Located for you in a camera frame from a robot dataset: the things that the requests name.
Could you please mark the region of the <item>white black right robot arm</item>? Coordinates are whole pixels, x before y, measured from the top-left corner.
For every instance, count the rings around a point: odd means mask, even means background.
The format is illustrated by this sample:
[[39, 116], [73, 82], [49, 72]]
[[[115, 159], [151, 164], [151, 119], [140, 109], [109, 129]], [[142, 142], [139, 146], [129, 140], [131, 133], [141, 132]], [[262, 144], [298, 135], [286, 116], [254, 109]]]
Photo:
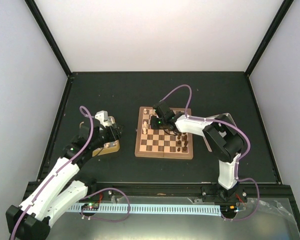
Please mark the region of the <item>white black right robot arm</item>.
[[178, 134], [189, 133], [203, 137], [206, 145], [218, 159], [219, 176], [216, 194], [224, 202], [236, 195], [238, 187], [238, 168], [242, 150], [245, 146], [242, 134], [226, 114], [216, 117], [197, 117], [185, 110], [173, 112], [164, 102], [153, 105], [155, 116], [151, 127], [169, 130]]

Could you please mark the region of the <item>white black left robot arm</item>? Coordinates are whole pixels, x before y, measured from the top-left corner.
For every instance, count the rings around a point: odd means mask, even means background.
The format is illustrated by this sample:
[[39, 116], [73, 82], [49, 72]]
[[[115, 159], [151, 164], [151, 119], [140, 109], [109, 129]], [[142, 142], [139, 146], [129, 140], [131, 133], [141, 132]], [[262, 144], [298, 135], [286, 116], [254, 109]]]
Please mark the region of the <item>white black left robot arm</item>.
[[122, 126], [115, 123], [82, 126], [80, 133], [58, 158], [41, 184], [19, 206], [11, 205], [6, 213], [10, 239], [45, 240], [57, 220], [76, 202], [101, 195], [91, 176], [78, 176], [93, 157], [93, 151], [118, 141]]

